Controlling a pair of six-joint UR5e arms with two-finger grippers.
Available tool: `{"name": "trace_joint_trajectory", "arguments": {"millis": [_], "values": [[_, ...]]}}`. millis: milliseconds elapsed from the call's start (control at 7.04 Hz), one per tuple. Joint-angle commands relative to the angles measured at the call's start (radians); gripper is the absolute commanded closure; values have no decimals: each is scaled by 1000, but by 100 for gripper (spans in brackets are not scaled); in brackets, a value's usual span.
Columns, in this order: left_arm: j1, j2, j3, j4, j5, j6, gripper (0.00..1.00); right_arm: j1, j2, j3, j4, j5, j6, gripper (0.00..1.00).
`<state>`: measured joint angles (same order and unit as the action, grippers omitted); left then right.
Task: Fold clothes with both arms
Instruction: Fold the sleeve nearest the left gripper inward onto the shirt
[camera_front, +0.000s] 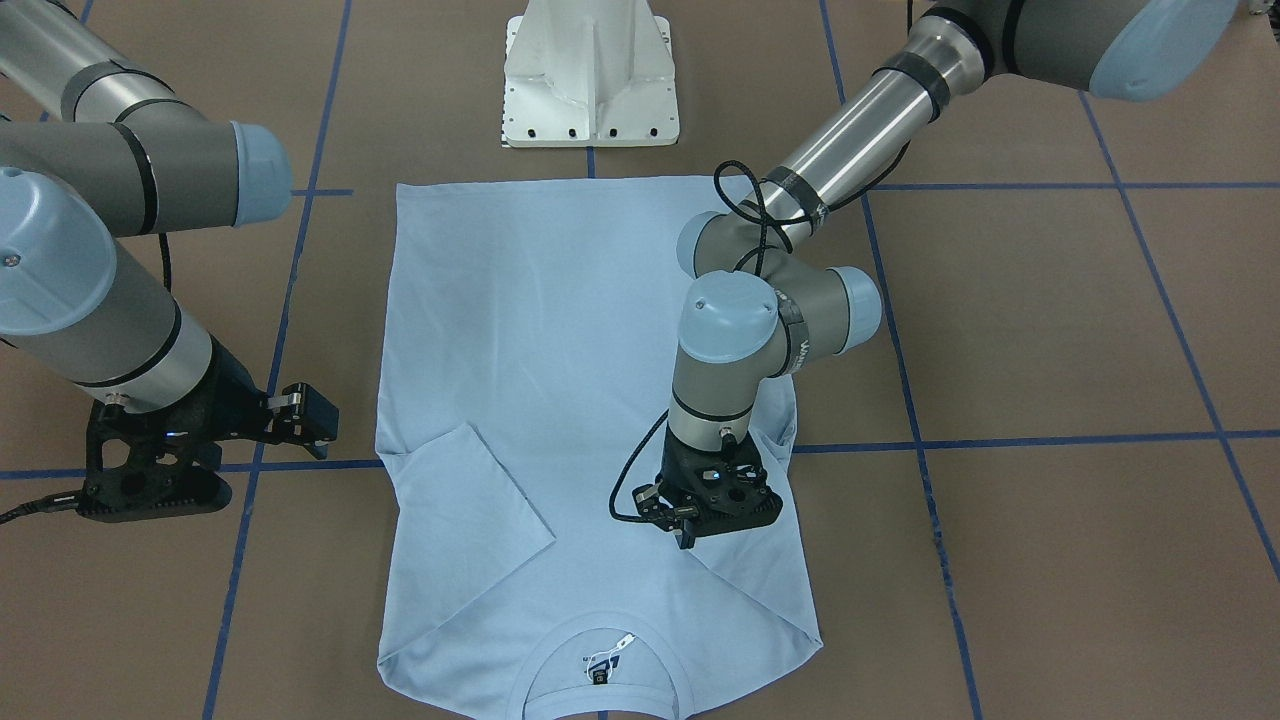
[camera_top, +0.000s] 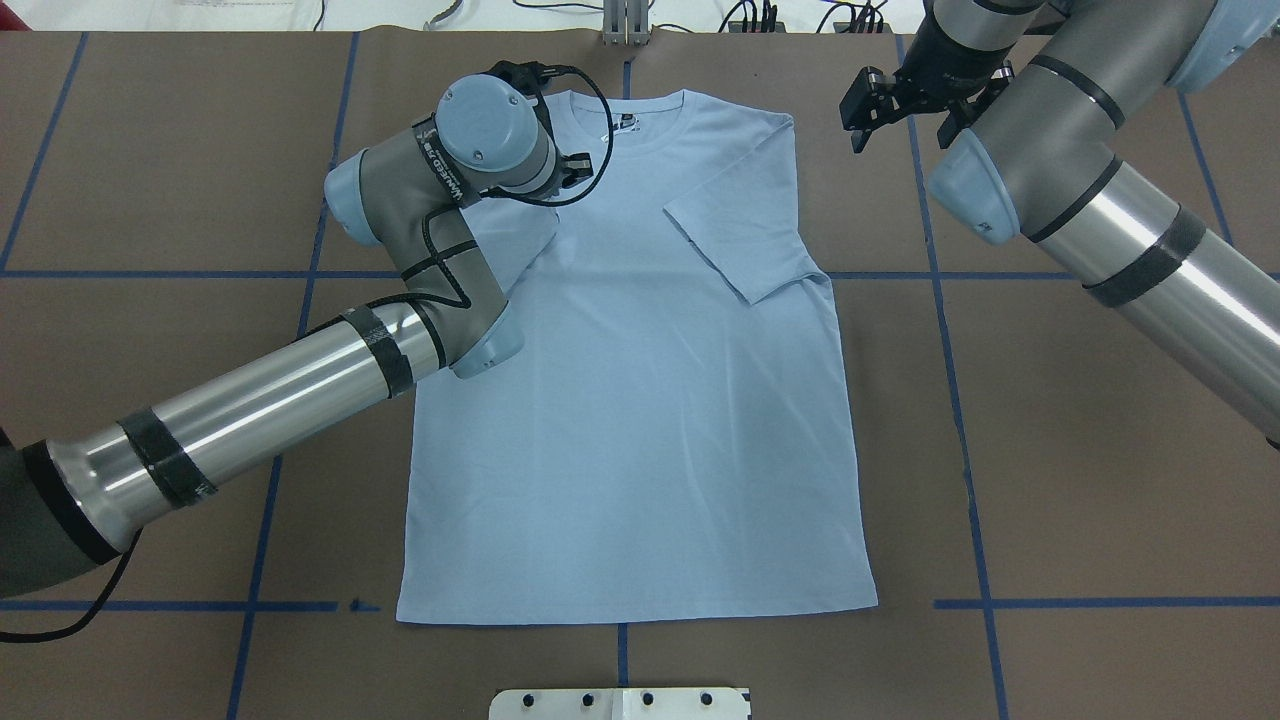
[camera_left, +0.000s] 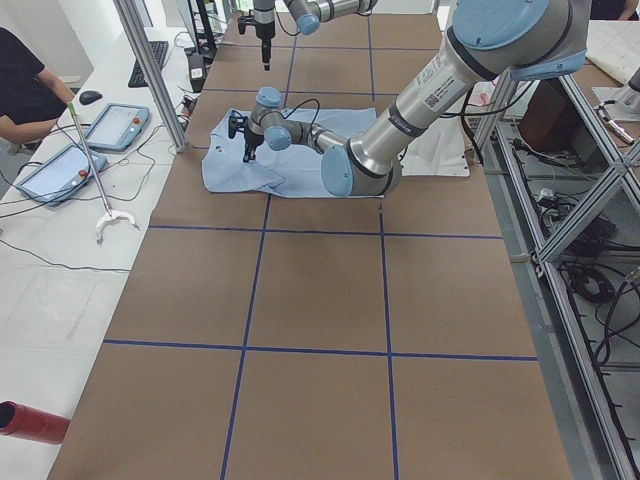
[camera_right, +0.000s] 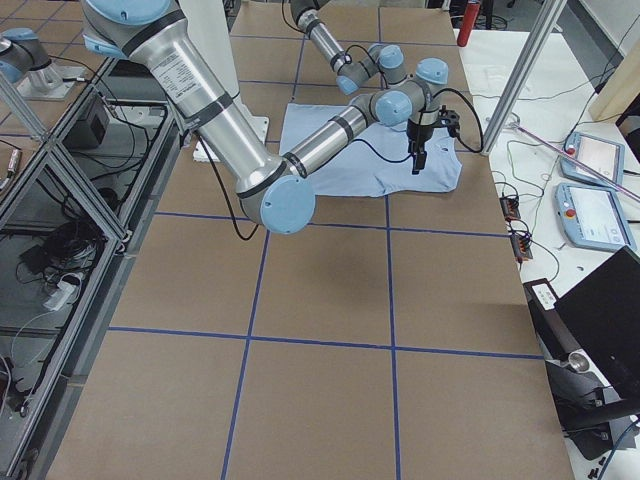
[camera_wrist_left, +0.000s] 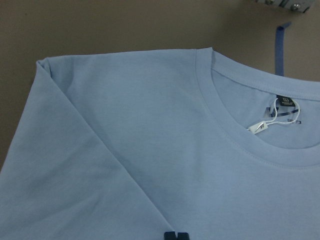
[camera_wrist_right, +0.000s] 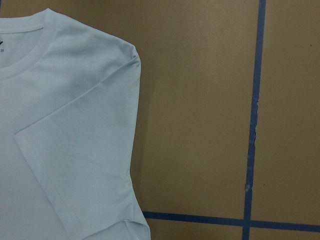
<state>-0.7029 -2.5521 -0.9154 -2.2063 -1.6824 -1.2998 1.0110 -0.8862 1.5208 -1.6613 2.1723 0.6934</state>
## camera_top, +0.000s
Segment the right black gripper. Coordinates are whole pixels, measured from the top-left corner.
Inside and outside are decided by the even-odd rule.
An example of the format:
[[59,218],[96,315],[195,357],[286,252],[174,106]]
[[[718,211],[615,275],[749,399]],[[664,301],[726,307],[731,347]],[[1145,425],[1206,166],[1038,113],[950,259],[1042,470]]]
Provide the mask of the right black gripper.
[[951,147],[963,129],[970,128],[1012,82],[1012,67],[1005,61],[977,94],[965,97],[934,97],[909,79],[887,76],[877,67],[864,67],[838,104],[840,122],[849,133],[854,152],[863,152],[873,133],[884,126],[920,114],[945,113],[936,131],[940,150]]

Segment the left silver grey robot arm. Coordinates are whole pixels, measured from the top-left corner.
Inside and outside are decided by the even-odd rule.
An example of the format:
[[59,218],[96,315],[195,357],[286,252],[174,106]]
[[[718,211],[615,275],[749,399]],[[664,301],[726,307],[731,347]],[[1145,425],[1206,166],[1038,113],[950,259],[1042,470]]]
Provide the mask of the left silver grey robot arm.
[[384,249],[404,291],[344,310],[261,359],[78,441],[3,445],[1,589],[44,591],[123,564],[141,529],[424,378],[467,379],[524,336],[463,217],[488,199],[556,208],[604,170],[556,140],[548,83],[571,65],[499,61],[325,178],[332,218]]

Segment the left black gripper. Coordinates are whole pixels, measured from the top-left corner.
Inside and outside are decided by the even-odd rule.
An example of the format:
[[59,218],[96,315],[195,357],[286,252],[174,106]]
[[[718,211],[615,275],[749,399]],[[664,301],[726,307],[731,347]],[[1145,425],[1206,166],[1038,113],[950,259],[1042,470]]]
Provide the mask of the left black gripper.
[[557,154],[552,177],[553,193],[575,188],[591,179],[593,156],[590,152]]

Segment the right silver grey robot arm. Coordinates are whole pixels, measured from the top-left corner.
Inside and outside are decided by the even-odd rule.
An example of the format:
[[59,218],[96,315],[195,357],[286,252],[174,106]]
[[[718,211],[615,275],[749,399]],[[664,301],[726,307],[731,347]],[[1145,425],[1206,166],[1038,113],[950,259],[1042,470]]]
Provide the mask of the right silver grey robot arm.
[[1023,236],[1277,443],[1277,282],[1124,161],[1112,137],[1161,88],[1203,88],[1277,23],[1275,1],[1057,1],[1023,70],[1009,54],[1039,1],[928,1],[893,72],[864,67],[838,105],[872,133],[942,113],[931,197],[988,243]]

